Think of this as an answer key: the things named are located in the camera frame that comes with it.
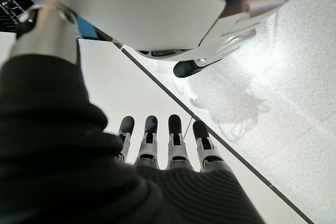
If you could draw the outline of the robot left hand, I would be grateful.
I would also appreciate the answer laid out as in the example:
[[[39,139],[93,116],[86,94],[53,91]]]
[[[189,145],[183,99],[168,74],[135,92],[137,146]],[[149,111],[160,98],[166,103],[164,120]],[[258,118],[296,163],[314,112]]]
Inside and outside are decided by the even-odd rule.
[[[133,165],[134,119],[105,132],[81,70],[76,15],[58,0],[24,12],[1,66],[1,223],[263,223],[204,122],[193,123],[201,170],[169,118],[169,161],[157,164],[149,116]]]

